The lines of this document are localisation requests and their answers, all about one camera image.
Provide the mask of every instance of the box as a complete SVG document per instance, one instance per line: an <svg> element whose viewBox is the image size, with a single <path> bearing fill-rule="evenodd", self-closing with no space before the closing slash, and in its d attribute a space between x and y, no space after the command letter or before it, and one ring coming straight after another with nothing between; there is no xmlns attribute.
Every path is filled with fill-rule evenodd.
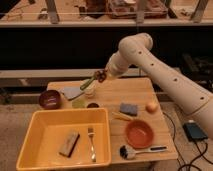
<svg viewBox="0 0 213 171"><path fill-rule="evenodd" d="M96 163L91 160L88 127L94 129ZM70 131L80 138L70 158L59 149ZM17 170L57 170L107 166L111 163L108 111L105 108L43 110L33 114L17 161Z"/></svg>

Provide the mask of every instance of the gray sponge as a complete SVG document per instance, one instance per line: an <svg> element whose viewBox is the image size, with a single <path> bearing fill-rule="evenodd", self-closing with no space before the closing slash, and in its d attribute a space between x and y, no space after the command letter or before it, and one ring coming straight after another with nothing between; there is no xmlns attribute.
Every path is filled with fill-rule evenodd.
<svg viewBox="0 0 213 171"><path fill-rule="evenodd" d="M137 116L138 114L138 106L132 104L120 104L120 112L128 114L130 116Z"/></svg>

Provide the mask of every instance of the brush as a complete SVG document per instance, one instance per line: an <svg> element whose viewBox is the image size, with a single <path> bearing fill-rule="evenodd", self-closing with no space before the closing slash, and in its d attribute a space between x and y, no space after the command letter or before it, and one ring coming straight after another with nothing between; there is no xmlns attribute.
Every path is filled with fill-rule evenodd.
<svg viewBox="0 0 213 171"><path fill-rule="evenodd" d="M166 151L167 147L166 146L151 146L149 148L145 148L142 150L135 150L129 145L123 145L120 148L120 156L124 159L134 159L136 154L139 153L154 153L154 152L162 152Z"/></svg>

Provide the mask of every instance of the orange bowl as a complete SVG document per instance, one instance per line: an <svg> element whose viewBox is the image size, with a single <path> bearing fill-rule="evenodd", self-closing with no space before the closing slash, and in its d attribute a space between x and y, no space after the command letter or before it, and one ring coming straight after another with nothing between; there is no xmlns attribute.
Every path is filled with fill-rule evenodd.
<svg viewBox="0 0 213 171"><path fill-rule="evenodd" d="M126 125L125 138L134 148L147 148L152 145L154 133L148 123L135 119Z"/></svg>
<svg viewBox="0 0 213 171"><path fill-rule="evenodd" d="M41 93L39 104L44 109L58 109L61 106L61 95L56 90L46 90Z"/></svg>

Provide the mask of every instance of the green object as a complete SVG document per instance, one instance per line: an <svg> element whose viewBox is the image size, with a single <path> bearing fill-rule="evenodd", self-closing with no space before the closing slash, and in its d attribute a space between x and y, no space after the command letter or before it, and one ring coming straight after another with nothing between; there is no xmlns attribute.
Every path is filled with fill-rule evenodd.
<svg viewBox="0 0 213 171"><path fill-rule="evenodd" d="M83 91L85 90L93 81L95 80L95 77L92 76L88 81L86 81L84 84L80 86L80 89Z"/></svg>
<svg viewBox="0 0 213 171"><path fill-rule="evenodd" d="M72 101L73 108L85 108L85 101L83 99L75 99Z"/></svg>

